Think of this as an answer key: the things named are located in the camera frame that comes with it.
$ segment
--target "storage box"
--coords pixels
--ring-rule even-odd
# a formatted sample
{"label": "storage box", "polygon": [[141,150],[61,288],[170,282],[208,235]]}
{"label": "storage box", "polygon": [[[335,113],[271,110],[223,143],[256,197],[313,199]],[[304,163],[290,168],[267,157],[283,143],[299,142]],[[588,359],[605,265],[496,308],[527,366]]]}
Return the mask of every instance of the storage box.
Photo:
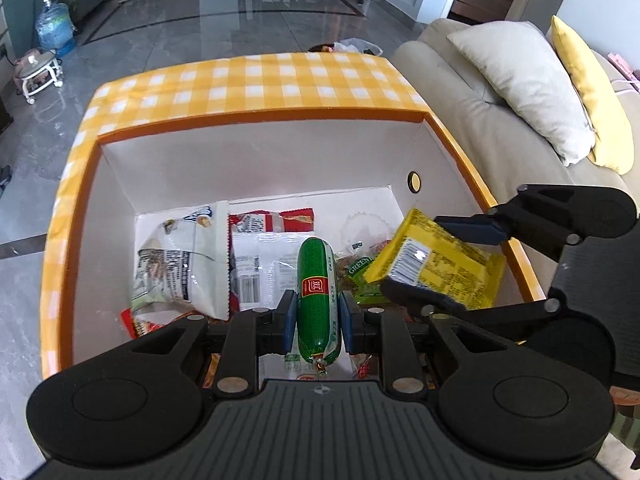
{"label": "storage box", "polygon": [[[414,194],[408,175],[422,187]],[[385,59],[277,54],[213,60],[102,86],[62,176],[42,283],[44,378],[117,346],[136,244],[171,212],[310,206],[341,251],[412,207],[472,215],[495,200],[450,133]],[[539,300],[522,247],[498,304]]]}

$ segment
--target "yellow snack package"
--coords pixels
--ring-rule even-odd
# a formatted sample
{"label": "yellow snack package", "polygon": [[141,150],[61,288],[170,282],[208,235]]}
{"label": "yellow snack package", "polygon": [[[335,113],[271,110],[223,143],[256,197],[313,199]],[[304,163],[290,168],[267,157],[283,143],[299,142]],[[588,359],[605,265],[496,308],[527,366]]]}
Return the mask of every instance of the yellow snack package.
{"label": "yellow snack package", "polygon": [[411,209],[364,278],[368,283],[390,278],[428,288],[475,310],[494,306],[505,264],[503,254],[466,244]]}

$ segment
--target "green sausage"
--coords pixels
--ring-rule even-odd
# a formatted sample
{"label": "green sausage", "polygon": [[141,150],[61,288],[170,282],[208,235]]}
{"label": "green sausage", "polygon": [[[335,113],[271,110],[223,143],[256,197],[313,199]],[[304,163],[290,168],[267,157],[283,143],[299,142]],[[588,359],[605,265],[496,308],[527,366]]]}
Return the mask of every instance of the green sausage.
{"label": "green sausage", "polygon": [[298,347],[319,371],[333,363],[342,347],[334,252],[324,240],[309,238],[298,253]]}

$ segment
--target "red label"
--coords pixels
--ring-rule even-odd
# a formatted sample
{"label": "red label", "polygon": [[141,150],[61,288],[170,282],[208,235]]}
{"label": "red label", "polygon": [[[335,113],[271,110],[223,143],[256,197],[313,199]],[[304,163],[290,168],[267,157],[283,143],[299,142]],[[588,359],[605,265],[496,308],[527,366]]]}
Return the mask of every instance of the red label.
{"label": "red label", "polygon": [[302,280],[302,297],[313,294],[329,295],[329,279],[326,276],[313,276]]}

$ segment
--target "yellow pillow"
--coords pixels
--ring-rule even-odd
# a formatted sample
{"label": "yellow pillow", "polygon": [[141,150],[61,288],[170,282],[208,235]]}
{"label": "yellow pillow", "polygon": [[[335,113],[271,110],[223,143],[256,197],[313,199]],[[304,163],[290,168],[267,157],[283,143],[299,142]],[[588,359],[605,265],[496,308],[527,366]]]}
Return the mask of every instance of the yellow pillow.
{"label": "yellow pillow", "polygon": [[552,19],[551,29],[558,57],[596,130],[589,160],[625,174],[634,164],[634,138],[609,76],[584,40],[557,16]]}

